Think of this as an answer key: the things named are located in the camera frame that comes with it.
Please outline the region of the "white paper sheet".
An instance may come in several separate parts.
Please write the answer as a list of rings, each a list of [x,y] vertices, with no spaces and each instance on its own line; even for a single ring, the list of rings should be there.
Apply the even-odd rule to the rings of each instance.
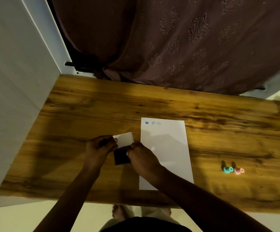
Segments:
[[[142,117],[141,143],[154,153],[162,166],[194,183],[183,120]]]

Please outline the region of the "person's foot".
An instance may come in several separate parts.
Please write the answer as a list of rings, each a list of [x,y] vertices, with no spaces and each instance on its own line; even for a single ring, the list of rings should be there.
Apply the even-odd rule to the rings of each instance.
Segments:
[[[163,216],[171,217],[172,211],[171,211],[171,208],[157,208],[155,210],[155,213],[158,216],[163,215]]]
[[[125,205],[115,204],[112,207],[112,218],[124,221],[126,219],[134,217],[134,214],[132,211],[129,210],[129,208]]]

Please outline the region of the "brown patterned curtain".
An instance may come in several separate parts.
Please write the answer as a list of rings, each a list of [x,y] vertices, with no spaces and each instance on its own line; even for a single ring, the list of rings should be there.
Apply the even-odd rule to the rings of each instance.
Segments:
[[[239,95],[280,71],[280,0],[49,0],[98,79]]]

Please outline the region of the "person's right forearm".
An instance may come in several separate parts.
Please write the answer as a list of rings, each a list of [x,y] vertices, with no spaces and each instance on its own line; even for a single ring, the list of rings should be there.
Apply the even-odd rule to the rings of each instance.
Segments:
[[[243,211],[165,167],[153,170],[147,181],[179,205],[203,232],[272,232]]]

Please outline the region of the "pink stamp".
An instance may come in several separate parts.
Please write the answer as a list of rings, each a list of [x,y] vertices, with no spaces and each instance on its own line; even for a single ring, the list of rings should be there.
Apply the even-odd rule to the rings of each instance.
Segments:
[[[231,167],[233,168],[233,173],[235,175],[241,175],[245,173],[245,170],[243,168],[237,167],[234,161],[231,163]]]

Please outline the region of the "person's left foot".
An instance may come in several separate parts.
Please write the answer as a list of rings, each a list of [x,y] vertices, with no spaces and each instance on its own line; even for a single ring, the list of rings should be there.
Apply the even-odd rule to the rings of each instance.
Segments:
[[[126,219],[134,217],[134,214],[132,211],[129,210],[129,208],[125,205],[115,204],[112,207],[112,218],[124,221]]]

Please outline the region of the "person's right foot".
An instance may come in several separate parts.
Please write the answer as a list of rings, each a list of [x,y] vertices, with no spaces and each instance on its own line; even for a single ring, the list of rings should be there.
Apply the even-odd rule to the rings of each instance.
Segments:
[[[155,210],[155,213],[158,216],[163,215],[163,216],[171,217],[172,211],[171,211],[171,208],[157,208]]]

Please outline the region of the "white ink pad lid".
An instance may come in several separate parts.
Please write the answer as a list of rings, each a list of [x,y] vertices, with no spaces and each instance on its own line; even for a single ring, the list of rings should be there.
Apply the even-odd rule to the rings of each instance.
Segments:
[[[132,143],[134,143],[134,137],[132,132],[114,135],[113,138],[118,139],[117,141],[118,148],[128,147]]]

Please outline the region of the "person's black garment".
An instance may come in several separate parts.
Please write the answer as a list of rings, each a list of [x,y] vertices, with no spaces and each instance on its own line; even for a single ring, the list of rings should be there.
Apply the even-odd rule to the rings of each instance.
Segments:
[[[111,219],[99,232],[192,232],[192,230],[153,217],[132,217],[123,221]]]

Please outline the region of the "white window frame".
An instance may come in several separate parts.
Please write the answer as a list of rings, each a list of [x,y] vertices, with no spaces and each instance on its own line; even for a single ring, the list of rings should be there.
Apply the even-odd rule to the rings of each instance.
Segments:
[[[47,0],[21,0],[61,74],[77,75]]]

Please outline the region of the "black ink pad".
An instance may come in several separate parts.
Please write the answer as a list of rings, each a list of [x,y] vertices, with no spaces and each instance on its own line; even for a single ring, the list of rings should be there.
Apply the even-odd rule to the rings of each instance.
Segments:
[[[128,157],[128,148],[130,146],[121,147],[114,151],[115,165],[130,164],[130,158]]]

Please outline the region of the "black window rail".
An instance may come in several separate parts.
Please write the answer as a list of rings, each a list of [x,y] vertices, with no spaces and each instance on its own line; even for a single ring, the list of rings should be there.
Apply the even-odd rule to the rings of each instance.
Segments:
[[[93,69],[91,69],[89,66],[83,63],[76,63],[76,62],[65,62],[65,66],[71,66],[74,67],[77,72],[83,72],[83,73],[93,73]]]

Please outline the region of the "teal stamp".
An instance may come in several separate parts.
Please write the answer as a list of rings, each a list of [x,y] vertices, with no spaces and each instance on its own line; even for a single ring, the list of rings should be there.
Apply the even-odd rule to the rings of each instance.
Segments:
[[[226,174],[229,174],[234,171],[234,168],[231,166],[227,166],[227,164],[224,160],[221,161],[221,169]]]

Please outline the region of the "person's right hand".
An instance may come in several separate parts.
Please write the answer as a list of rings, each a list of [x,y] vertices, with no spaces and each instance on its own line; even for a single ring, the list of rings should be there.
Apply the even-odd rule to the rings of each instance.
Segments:
[[[157,184],[166,168],[161,165],[150,149],[146,148],[141,142],[137,143],[140,143],[140,154],[132,166],[139,176],[157,188]]]

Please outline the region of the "person's left hand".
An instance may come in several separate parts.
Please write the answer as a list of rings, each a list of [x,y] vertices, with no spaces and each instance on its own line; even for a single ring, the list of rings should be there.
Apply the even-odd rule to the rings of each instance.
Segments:
[[[114,141],[101,144],[101,136],[95,137],[87,142],[83,169],[89,172],[100,172],[109,153],[118,148]]]

